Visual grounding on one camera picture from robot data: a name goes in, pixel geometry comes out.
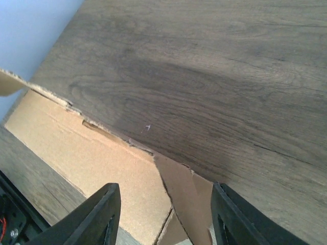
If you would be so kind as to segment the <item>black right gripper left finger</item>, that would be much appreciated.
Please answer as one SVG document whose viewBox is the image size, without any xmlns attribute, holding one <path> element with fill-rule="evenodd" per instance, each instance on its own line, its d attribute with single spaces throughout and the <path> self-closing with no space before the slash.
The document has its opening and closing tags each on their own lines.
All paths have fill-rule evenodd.
<svg viewBox="0 0 327 245">
<path fill-rule="evenodd" d="M 120 214 L 119 184 L 107 183 L 27 244 L 116 244 Z"/>
</svg>

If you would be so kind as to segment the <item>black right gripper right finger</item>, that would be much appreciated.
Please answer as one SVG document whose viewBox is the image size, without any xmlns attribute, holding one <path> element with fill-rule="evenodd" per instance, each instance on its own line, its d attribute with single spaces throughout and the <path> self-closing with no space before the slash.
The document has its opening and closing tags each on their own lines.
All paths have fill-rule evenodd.
<svg viewBox="0 0 327 245">
<path fill-rule="evenodd" d="M 213 184 L 211 211 L 217 244 L 307 244 L 224 183 Z"/>
</svg>

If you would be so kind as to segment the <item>brown cardboard box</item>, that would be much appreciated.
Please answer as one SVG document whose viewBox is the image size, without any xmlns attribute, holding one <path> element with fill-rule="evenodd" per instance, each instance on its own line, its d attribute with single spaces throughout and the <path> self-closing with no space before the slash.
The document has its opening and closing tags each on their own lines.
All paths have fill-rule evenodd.
<svg viewBox="0 0 327 245">
<path fill-rule="evenodd" d="M 5 128 L 85 196 L 121 192 L 120 227 L 141 244 L 212 244 L 212 183 L 188 166 L 123 140 L 68 103 L 1 70 L 1 96 L 28 88 Z"/>
</svg>

